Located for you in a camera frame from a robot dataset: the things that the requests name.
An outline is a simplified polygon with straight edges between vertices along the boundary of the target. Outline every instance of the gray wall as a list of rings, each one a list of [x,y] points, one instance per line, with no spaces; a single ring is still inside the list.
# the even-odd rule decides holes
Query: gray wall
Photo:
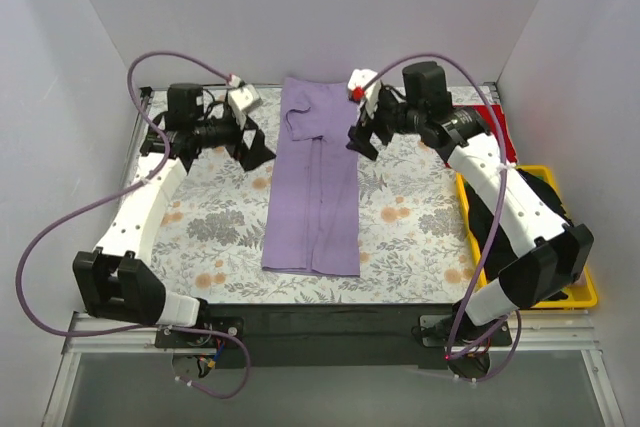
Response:
[[[500,77],[524,162],[549,164],[593,230],[604,360],[640,425],[640,0],[540,0]]]
[[[538,0],[91,0],[125,62],[171,48],[253,82],[286,75],[348,78],[431,49],[495,81]],[[176,60],[141,68],[141,81],[211,82]],[[399,71],[391,77],[398,80]],[[460,77],[452,77],[459,83]]]
[[[0,0],[0,425],[40,425],[62,339],[40,332],[14,290],[18,258],[45,224],[118,187],[134,110],[125,68],[89,0]],[[37,313],[66,328],[71,273],[113,209],[41,242],[26,274]]]

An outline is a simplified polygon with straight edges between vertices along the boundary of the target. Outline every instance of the red cloth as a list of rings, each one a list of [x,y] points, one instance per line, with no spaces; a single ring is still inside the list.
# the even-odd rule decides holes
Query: red cloth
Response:
[[[504,116],[504,111],[502,110],[502,106],[493,104],[492,107],[493,107],[493,112],[496,114],[496,117],[498,118],[498,123],[500,124],[500,130],[502,130],[502,135],[504,135],[504,143],[505,143],[505,146],[507,147],[507,160],[509,162],[517,163],[518,157],[516,155],[516,149],[513,146],[513,143],[511,142],[511,137],[509,136],[507,119]],[[487,123],[489,124],[489,127],[491,127],[491,131],[493,132],[493,135],[496,135],[496,126],[494,125],[493,120],[491,119],[491,115],[489,114],[487,107],[483,104],[483,105],[474,105],[473,108],[476,109],[478,113],[484,118],[484,120],[487,121]]]

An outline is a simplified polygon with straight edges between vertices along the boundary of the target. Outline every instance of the black cloth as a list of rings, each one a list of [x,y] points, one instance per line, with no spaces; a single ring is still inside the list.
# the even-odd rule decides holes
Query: black cloth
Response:
[[[531,189],[536,193],[540,200],[542,200],[547,207],[549,207],[552,211],[558,214],[560,217],[565,219],[569,225],[573,225],[569,217],[567,216],[567,212],[564,210],[562,206],[562,201],[558,194],[556,194],[553,187],[547,184],[544,180],[536,177],[529,172],[525,172],[522,169],[517,169],[525,182],[531,187]],[[471,229],[471,233],[478,241],[480,245],[480,250],[484,248],[485,243],[487,242],[487,237],[489,236],[489,229],[491,228],[491,223],[493,222],[493,214],[484,205],[482,199],[473,188],[465,182],[465,191],[467,194],[467,199],[469,201],[469,228]],[[498,233],[496,238],[491,246],[491,250],[489,251],[489,256],[487,257],[487,262],[484,266],[484,272],[487,276],[487,281],[491,282],[493,279],[498,277],[498,274],[502,269],[504,269],[507,265],[517,259],[516,254],[513,253],[513,249],[511,248],[511,244],[509,243],[509,238],[507,234],[504,233],[502,226],[498,227]],[[568,298],[568,295],[564,292],[558,292],[557,294],[552,295],[547,300],[565,300]]]

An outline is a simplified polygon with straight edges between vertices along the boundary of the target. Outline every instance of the table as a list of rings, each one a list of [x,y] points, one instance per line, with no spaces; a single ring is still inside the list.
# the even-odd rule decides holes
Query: table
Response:
[[[472,88],[451,90],[456,104],[480,103]],[[275,151],[280,88],[260,95],[252,116]],[[166,92],[155,92],[152,116],[165,109]],[[394,137],[375,163],[360,158],[359,278],[262,271],[272,170],[245,173],[223,148],[203,152],[153,251],[151,268],[169,289],[217,303],[446,303],[464,294],[474,266],[454,173],[417,136]]]

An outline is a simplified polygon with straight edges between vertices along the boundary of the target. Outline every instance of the folded purple fabric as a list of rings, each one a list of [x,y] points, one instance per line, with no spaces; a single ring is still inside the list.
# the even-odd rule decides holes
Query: folded purple fabric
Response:
[[[358,156],[346,148],[356,118],[346,83],[285,80],[264,269],[360,275]]]

